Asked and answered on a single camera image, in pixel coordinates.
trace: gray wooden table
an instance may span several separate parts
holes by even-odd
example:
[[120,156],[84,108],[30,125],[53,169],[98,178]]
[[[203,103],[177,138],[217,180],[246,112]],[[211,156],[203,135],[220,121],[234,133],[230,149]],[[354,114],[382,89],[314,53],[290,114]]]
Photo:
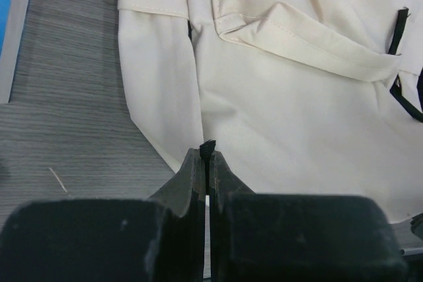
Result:
[[[173,175],[126,108],[116,2],[30,0],[0,105],[0,227],[25,201],[148,197]],[[407,224],[395,229],[403,247],[422,245]]]

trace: white scratch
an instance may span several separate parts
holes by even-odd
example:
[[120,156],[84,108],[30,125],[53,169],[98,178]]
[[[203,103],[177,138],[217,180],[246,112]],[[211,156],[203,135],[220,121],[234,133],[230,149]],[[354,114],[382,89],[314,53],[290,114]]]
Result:
[[51,173],[53,173],[54,177],[56,178],[56,180],[59,182],[61,188],[63,189],[63,191],[65,191],[65,193],[67,193],[67,189],[66,187],[63,185],[63,183],[61,182],[59,176],[56,174],[56,172],[54,172],[54,170],[52,168],[48,168],[50,170]]

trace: gray border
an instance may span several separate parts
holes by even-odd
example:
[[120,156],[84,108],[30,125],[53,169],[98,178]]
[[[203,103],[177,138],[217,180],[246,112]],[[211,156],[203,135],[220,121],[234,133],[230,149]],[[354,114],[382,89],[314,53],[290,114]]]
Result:
[[9,102],[29,0],[11,0],[0,56],[0,104]]

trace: white apron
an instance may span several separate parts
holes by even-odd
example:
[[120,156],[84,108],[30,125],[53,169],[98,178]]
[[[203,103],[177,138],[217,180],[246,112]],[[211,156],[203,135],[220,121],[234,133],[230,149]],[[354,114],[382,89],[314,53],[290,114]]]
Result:
[[188,148],[216,139],[256,192],[364,195],[391,222],[405,220],[423,211],[423,123],[389,89],[398,75],[403,96],[422,110],[421,5],[119,0],[132,120],[174,171]]

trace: white fabric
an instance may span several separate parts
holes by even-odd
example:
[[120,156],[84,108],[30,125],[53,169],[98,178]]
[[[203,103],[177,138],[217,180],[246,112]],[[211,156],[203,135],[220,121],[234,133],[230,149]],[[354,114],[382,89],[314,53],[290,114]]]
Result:
[[420,107],[420,1],[119,0],[130,114],[175,171],[216,139],[257,192],[364,195],[402,221],[423,211],[423,123],[389,88]]

